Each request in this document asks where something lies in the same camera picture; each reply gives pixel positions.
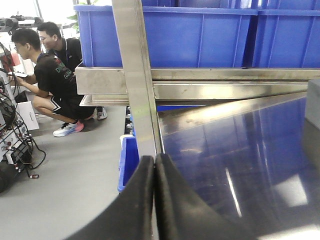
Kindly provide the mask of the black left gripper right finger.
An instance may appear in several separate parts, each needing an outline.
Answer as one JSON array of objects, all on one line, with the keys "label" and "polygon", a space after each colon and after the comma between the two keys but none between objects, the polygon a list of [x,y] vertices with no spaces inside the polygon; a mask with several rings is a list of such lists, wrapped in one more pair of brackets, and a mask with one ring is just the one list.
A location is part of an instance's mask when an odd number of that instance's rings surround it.
[{"label": "black left gripper right finger", "polygon": [[161,240],[253,240],[245,228],[222,217],[189,186],[170,156],[155,159],[155,212]]}]

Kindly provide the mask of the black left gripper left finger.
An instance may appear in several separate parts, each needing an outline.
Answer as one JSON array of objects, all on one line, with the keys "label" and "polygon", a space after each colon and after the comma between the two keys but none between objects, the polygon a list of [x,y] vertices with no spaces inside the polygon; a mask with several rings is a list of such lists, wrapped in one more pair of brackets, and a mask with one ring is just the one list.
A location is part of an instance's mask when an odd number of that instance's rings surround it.
[{"label": "black left gripper left finger", "polygon": [[124,190],[95,219],[68,240],[150,240],[154,159],[141,157]]}]

